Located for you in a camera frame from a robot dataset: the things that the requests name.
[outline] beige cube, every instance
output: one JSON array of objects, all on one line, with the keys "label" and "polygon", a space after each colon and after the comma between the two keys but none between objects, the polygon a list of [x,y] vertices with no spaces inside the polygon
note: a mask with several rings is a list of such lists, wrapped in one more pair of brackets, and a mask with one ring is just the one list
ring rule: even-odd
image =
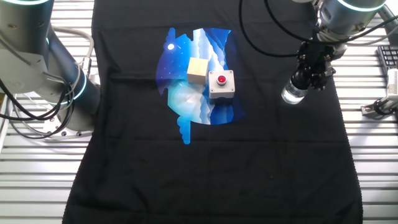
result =
[{"label": "beige cube", "polygon": [[206,85],[209,60],[191,58],[188,66],[188,82],[192,84]]}]

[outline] metal grid table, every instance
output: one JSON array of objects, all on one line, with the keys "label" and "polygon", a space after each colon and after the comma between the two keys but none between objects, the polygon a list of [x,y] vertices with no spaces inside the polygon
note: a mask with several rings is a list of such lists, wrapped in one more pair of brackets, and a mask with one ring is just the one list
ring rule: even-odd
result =
[{"label": "metal grid table", "polygon": [[[91,33],[93,1],[55,0],[52,24]],[[388,0],[398,14],[398,1]],[[371,26],[382,22],[376,17]],[[379,29],[364,38],[367,42],[385,35]],[[74,35],[58,34],[77,61],[82,60],[88,42]],[[390,116],[375,121],[361,116],[360,106],[386,95],[386,83],[375,53],[378,45],[350,47],[333,64],[335,83],[361,184],[365,224],[398,224],[398,125]],[[92,74],[98,82],[93,54]],[[20,97],[21,103],[41,114],[42,108]],[[45,101],[34,98],[45,105]],[[31,122],[42,128],[42,122]],[[89,138],[67,141],[31,141],[9,127],[0,135],[0,224],[60,224],[72,182]]]}]

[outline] blue light ring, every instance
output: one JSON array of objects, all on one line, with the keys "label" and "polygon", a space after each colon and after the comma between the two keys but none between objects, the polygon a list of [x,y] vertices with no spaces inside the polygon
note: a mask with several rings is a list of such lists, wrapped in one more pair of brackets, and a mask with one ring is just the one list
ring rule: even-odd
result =
[{"label": "blue light ring", "polygon": [[381,4],[380,6],[377,7],[372,7],[372,8],[362,8],[362,7],[356,7],[353,5],[348,4],[347,2],[345,2],[344,0],[337,0],[338,2],[340,2],[340,4],[344,5],[345,7],[358,11],[358,12],[373,12],[376,11],[378,9],[380,9],[381,7],[383,7],[385,5],[385,3]]},{"label": "blue light ring", "polygon": [[23,1],[23,0],[2,0],[5,2],[9,2],[12,4],[18,4],[18,5],[23,5],[23,6],[34,6],[37,4],[42,4],[45,2],[48,2],[49,0],[35,0],[35,1]]},{"label": "blue light ring", "polygon": [[[87,76],[84,76],[84,77],[85,77],[85,82],[84,82],[84,84],[83,84],[83,88],[81,88],[80,92],[79,92],[75,97],[73,97],[73,100],[76,100],[77,98],[79,98],[79,96],[84,92],[84,90],[85,90],[85,88],[86,88],[86,85],[87,85]],[[61,105],[65,105],[65,104],[67,104],[68,102],[69,102],[69,101],[62,102]]]}]

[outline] graphic print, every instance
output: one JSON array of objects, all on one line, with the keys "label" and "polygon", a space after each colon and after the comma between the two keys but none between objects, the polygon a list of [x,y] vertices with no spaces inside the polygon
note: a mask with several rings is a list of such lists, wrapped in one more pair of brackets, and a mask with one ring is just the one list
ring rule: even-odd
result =
[{"label": "graphic print", "polygon": [[243,117],[235,97],[231,105],[211,105],[208,84],[190,84],[187,78],[191,57],[208,59],[209,71],[228,70],[225,45],[231,31],[224,29],[198,29],[193,40],[186,34],[175,36],[171,28],[157,66],[156,81],[159,93],[168,89],[168,106],[180,117],[177,124],[185,144],[191,142],[191,122],[207,125],[226,124]]}]

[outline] black fabric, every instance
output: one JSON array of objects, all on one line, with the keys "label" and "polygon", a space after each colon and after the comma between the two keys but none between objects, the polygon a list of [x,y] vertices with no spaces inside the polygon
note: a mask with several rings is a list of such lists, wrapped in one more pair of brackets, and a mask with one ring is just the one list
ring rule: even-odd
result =
[{"label": "black fabric", "polygon": [[[271,1],[277,17],[310,37],[310,4]],[[292,54],[262,1],[244,1],[244,23],[260,48]],[[165,38],[199,28],[232,30],[226,44],[245,116],[228,124],[191,123],[155,81]],[[358,178],[332,80],[297,106],[280,93],[296,58],[270,58],[246,43],[237,0],[96,0],[93,37],[103,98],[99,123],[67,203],[64,224],[362,223]]]}]

